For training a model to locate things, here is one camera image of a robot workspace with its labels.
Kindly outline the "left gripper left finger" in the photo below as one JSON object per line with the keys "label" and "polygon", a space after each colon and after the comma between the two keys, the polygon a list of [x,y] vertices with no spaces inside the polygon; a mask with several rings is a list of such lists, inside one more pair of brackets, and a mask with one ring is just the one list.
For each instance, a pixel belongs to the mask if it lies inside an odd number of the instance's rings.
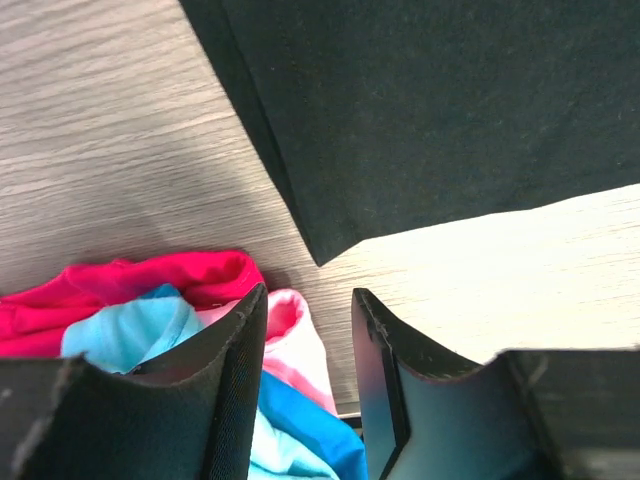
{"label": "left gripper left finger", "polygon": [[1,363],[5,479],[244,479],[267,291],[122,375],[80,356]]}

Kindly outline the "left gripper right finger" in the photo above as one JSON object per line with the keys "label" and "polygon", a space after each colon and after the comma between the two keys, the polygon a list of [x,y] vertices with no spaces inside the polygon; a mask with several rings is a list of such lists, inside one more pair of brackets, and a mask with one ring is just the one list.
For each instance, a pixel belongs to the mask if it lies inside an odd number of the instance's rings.
{"label": "left gripper right finger", "polygon": [[373,479],[635,479],[635,350],[471,361],[357,288],[352,338]]}

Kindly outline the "black t shirt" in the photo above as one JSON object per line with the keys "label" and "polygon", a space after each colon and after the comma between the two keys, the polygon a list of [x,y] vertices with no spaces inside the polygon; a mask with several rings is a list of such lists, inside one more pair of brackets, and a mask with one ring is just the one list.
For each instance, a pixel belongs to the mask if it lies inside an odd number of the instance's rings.
{"label": "black t shirt", "polygon": [[639,180],[635,1],[186,1],[317,265]]}

